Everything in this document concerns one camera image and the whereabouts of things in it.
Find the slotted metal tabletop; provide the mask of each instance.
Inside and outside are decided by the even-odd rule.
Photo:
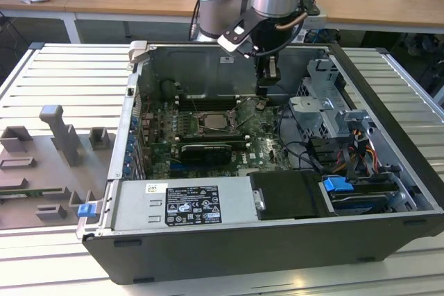
[[[0,132],[24,125],[50,134],[39,119],[47,104],[63,106],[78,134],[103,126],[116,132],[128,76],[128,45],[46,44],[29,50],[0,89]]]
[[[389,55],[375,49],[344,49],[412,142],[444,180],[444,111]],[[358,108],[364,108],[350,86]]]
[[[0,130],[20,123],[32,134],[48,134],[38,119],[48,103],[64,105],[78,132],[96,123],[117,130],[130,73],[127,50],[128,45],[46,44],[28,51],[0,88]],[[372,49],[345,51],[442,177],[441,109],[390,56]],[[380,263],[118,286],[74,230],[0,232],[0,295],[444,295],[444,234],[415,240]]]

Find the sticker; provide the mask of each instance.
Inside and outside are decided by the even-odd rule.
[[[165,223],[169,227],[222,223],[217,186],[165,187],[165,189]]]
[[[233,57],[221,57],[221,64],[233,64],[234,58]]]
[[[148,183],[145,193],[165,193],[167,192],[168,183],[151,184]]]

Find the power supply label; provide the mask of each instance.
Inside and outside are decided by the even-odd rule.
[[[222,223],[217,186],[167,188],[165,223],[169,227]]]

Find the motherboard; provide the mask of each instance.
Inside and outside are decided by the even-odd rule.
[[[291,169],[277,134],[281,107],[266,98],[146,101],[142,110],[147,179]]]

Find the barcode sticker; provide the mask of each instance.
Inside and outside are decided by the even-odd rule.
[[[165,193],[167,192],[168,183],[158,183],[146,185],[145,193]]]

